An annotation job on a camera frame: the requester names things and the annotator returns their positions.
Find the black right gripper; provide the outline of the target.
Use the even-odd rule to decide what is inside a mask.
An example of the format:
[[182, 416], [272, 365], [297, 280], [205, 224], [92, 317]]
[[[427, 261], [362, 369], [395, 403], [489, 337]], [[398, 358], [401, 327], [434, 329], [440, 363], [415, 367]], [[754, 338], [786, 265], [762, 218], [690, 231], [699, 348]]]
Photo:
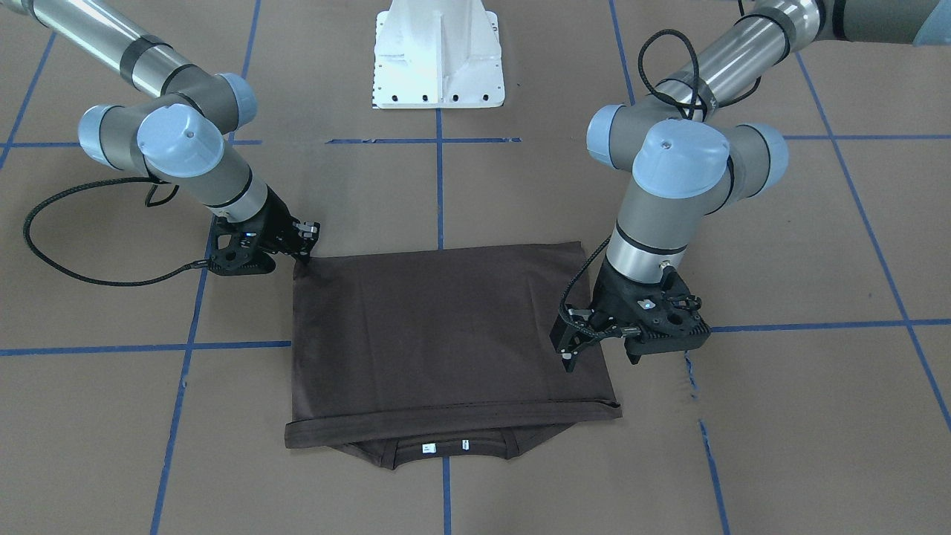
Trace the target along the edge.
[[320, 224], [300, 222], [272, 189], [267, 191], [264, 206], [253, 217], [244, 222], [231, 223], [245, 222], [258, 224], [262, 228], [262, 247], [272, 255], [286, 254], [299, 261], [309, 261], [319, 240]]

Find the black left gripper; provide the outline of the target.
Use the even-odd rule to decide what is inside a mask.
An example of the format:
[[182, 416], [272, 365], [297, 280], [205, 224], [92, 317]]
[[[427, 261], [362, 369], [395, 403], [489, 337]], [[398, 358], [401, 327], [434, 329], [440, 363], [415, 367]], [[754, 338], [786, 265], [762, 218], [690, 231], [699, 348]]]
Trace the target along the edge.
[[652, 296], [693, 294], [674, 267], [662, 270], [659, 283], [638, 283], [628, 279], [608, 262], [598, 272], [590, 309], [565, 308], [558, 312], [550, 332], [554, 349], [560, 351], [562, 366], [574, 372], [578, 355], [598, 346], [608, 337], [626, 339], [638, 334], [634, 308], [638, 300]]

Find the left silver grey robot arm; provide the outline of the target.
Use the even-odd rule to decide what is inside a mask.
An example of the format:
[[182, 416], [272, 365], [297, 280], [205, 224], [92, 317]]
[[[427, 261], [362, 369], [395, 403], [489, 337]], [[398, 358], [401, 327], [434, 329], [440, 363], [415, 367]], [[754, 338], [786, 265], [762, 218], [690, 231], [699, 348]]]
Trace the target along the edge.
[[947, 1], [756, 1], [706, 50], [686, 43], [689, 64], [633, 106], [599, 109], [585, 142], [593, 159], [632, 177], [592, 301], [558, 305], [551, 343], [572, 372], [602, 340], [623, 340], [632, 363], [700, 348], [710, 328], [702, 300], [678, 272], [700, 220], [763, 193], [788, 168], [772, 126], [714, 128], [719, 109], [750, 96], [762, 76], [815, 41], [948, 45]]

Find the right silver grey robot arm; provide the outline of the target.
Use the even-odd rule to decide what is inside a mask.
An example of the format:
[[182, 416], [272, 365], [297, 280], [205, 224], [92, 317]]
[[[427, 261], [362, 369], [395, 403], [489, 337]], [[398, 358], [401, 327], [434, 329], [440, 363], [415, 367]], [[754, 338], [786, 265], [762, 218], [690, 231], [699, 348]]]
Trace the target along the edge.
[[240, 270], [275, 254], [306, 261], [319, 224], [302, 222], [227, 135], [257, 115], [237, 74], [210, 74], [102, 1], [4, 1], [88, 52], [149, 96], [136, 106], [99, 105], [77, 128], [82, 150], [102, 165], [180, 187], [214, 214], [229, 244], [212, 260]]

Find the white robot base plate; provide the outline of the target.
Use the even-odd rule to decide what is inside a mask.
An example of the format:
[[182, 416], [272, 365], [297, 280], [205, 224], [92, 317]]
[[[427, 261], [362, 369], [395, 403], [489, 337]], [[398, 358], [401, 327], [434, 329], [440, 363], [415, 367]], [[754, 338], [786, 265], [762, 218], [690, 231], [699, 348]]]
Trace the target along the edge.
[[483, 2], [394, 1], [374, 30], [374, 108], [503, 106], [499, 18]]

